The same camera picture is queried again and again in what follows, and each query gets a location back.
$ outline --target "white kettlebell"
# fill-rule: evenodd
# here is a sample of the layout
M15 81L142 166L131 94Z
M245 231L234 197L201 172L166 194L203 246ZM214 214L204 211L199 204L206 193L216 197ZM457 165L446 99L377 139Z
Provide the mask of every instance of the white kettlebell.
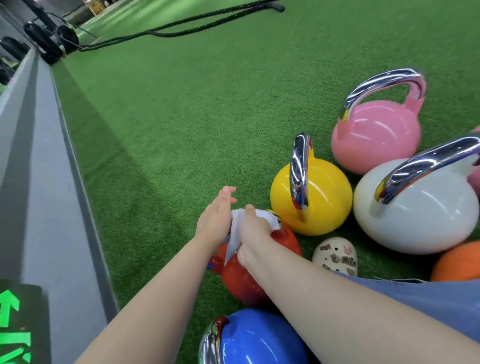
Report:
M377 243L400 253L439 253L464 241L479 217L467 176L479 161L480 132L381 164L357 185L353 212Z

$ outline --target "forearm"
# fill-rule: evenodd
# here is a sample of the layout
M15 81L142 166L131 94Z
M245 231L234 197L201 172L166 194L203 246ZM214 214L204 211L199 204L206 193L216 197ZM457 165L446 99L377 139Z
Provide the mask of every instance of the forearm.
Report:
M269 239L246 268L323 364L477 363L480 345Z
M76 364L174 363L212 253L202 241L187 243Z

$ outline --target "towel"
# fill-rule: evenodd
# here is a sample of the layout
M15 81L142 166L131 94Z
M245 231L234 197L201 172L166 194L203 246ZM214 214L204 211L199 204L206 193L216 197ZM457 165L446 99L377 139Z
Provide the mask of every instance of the towel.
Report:
M270 211L255 210L255 214L260 218L266 219L269 222L270 227L272 228L272 231L280 229L280 224L278 222L277 217L274 214L272 214ZM232 210L232 228L230 233L230 241L227 247L227 254L225 256L225 264L227 264L230 258L232 258L232 255L235 254L238 248L240 248L241 240L240 240L239 228L244 217L245 217L244 208Z

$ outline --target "artificial turf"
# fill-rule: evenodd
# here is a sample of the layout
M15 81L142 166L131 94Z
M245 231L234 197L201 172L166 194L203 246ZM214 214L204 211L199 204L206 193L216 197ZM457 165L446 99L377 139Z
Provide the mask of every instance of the artificial turf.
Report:
M129 1L89 30L104 40L240 2ZM262 11L179 38L144 36L54 66L121 306L193 236L223 185L237 186L239 207L269 208L270 184L298 132L312 136L317 157L333 161L337 111L368 77L410 66L424 72L420 150L480 123L478 1L282 3L282 14ZM374 98L401 101L406 91ZM359 180L348 177L353 186ZM328 236L299 237L305 257L329 236L354 243L365 278L428 279L436 258L388 251L352 216ZM241 308L206 273L177 362L195 363L208 322Z

